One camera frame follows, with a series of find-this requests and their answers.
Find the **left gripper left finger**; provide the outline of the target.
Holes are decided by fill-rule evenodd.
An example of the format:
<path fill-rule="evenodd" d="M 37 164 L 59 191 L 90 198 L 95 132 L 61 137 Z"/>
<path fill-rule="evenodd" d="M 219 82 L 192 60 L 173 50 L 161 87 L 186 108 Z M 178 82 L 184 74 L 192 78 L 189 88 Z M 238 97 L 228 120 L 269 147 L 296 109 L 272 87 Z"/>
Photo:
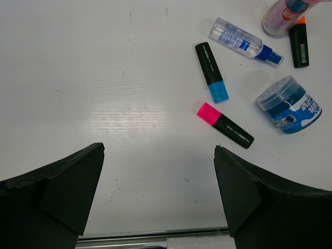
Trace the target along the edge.
<path fill-rule="evenodd" d="M 103 143 L 1 181 L 1 248 L 75 248 L 104 162 Z"/>

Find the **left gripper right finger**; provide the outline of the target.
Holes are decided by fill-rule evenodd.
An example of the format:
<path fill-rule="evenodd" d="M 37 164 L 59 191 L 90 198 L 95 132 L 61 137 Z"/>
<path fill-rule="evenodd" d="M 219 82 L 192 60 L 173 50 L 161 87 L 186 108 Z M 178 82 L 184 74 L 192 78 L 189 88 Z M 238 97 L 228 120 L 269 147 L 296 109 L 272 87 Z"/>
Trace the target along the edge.
<path fill-rule="evenodd" d="M 216 146 L 215 172 L 236 248 L 331 248 L 331 192 L 296 183 Z"/>

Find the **pink cap highlighter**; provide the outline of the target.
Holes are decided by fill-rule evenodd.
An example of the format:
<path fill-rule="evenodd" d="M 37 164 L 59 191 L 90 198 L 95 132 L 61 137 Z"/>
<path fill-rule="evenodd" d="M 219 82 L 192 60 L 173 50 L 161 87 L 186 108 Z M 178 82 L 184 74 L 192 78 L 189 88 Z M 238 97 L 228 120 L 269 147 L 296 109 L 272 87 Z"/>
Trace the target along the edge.
<path fill-rule="evenodd" d="M 197 116 L 245 149 L 254 141 L 249 133 L 208 103 L 200 107 Z"/>

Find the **blue cleaning gel jar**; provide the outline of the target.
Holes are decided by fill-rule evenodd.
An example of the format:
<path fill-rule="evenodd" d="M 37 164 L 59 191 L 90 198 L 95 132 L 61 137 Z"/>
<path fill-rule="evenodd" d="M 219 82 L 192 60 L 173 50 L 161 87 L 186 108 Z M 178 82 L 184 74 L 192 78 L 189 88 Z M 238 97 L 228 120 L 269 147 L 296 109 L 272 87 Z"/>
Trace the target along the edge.
<path fill-rule="evenodd" d="M 285 134 L 305 129 L 322 114 L 322 108 L 291 75 L 272 84 L 256 104 Z"/>

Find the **blue cap highlighter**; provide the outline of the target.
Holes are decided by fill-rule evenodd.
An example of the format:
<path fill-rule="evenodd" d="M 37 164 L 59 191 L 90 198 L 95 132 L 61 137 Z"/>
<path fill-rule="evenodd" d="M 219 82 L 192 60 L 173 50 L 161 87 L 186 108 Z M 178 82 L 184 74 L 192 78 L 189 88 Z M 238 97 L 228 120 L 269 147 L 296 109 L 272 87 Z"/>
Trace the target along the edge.
<path fill-rule="evenodd" d="M 197 44 L 195 50 L 213 101 L 220 103 L 228 100 L 226 86 L 209 43 Z"/>

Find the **orange cap highlighter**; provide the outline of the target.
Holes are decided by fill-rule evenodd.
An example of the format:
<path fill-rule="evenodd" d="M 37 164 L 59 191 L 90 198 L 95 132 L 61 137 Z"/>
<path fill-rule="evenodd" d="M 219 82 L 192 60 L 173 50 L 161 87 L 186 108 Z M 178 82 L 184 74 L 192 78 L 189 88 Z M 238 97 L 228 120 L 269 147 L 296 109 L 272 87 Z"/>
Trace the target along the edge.
<path fill-rule="evenodd" d="M 309 66 L 309 49 L 306 19 L 303 16 L 288 31 L 294 68 Z"/>

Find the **clear blue spray bottle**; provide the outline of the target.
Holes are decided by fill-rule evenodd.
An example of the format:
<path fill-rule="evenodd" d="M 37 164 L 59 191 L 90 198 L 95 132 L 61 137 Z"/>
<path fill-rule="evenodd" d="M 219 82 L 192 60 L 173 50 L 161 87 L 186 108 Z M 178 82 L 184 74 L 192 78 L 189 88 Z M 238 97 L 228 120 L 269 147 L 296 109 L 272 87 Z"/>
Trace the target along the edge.
<path fill-rule="evenodd" d="M 283 57 L 266 46 L 260 38 L 221 18 L 214 22 L 209 38 L 249 59 L 257 59 L 275 66 L 283 62 Z"/>

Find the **pink glue bottle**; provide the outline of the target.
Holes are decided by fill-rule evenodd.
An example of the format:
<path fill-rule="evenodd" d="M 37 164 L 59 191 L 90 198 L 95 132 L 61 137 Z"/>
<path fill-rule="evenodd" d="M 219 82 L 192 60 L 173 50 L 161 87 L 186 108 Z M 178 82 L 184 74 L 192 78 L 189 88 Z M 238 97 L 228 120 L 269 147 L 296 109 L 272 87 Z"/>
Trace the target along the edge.
<path fill-rule="evenodd" d="M 282 36 L 312 7 L 316 0 L 280 0 L 264 15 L 261 27 L 269 36 Z"/>

